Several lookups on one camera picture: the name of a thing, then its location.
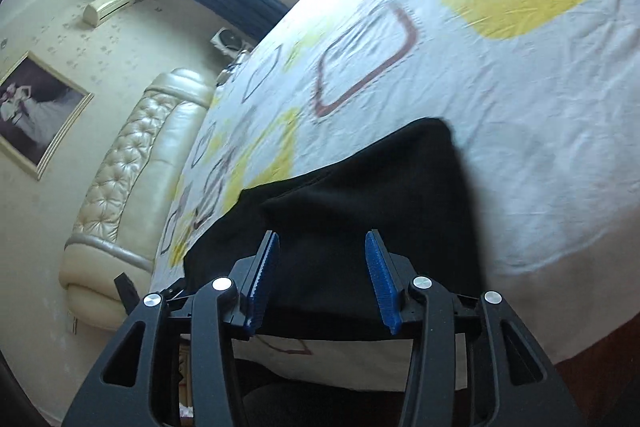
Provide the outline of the black pants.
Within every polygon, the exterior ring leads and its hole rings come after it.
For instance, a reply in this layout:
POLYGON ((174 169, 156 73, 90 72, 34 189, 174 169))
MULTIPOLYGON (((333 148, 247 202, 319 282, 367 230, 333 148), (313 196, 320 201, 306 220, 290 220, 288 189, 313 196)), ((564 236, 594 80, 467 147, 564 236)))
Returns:
POLYGON ((418 119, 336 164, 243 191, 184 257, 186 289, 227 275, 273 231, 280 254, 263 334, 386 340, 364 253, 373 230, 448 291, 484 291, 468 184, 441 120, 418 119))

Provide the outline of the cream tufted leather headboard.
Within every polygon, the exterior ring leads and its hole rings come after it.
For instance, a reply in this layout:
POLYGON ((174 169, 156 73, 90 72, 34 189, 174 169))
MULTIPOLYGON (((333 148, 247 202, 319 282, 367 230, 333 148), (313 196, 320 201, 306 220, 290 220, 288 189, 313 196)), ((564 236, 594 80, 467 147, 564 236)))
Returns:
POLYGON ((139 294, 149 290, 174 191, 213 97, 197 72, 163 72, 105 153, 58 272, 78 321, 104 331, 119 328, 125 309, 114 280, 120 274, 139 294))

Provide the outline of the small white desk fan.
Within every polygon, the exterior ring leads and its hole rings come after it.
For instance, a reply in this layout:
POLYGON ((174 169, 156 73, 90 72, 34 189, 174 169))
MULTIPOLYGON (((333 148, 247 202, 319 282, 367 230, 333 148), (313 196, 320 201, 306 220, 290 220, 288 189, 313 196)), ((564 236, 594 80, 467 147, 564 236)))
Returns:
POLYGON ((249 42, 228 27, 218 29, 209 42, 218 52, 231 60, 236 60, 242 53, 250 52, 253 49, 249 42))

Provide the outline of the patterned white bed sheet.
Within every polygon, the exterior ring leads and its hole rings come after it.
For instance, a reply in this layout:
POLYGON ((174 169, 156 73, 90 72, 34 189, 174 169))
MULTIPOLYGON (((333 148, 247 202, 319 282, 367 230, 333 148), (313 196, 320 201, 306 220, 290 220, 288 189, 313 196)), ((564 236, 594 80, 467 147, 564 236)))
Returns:
POLYGON ((449 124, 489 282, 552 361, 639 311, 639 0, 299 0, 215 98, 151 286, 246 188, 449 124))

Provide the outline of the framed wall picture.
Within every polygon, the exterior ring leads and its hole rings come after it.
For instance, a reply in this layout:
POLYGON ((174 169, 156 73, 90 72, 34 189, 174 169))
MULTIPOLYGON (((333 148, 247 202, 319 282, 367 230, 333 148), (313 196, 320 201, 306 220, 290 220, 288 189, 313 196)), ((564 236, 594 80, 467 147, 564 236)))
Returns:
POLYGON ((93 99, 29 51, 1 77, 1 150, 39 180, 52 156, 93 99))

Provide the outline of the white wall air conditioner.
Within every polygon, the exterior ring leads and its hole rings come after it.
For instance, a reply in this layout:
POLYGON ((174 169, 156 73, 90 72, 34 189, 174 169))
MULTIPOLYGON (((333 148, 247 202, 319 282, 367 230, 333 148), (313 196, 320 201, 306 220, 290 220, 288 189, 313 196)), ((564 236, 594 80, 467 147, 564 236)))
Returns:
POLYGON ((82 20, 93 28, 99 27, 113 15, 127 9, 136 0, 94 0, 86 7, 82 20))

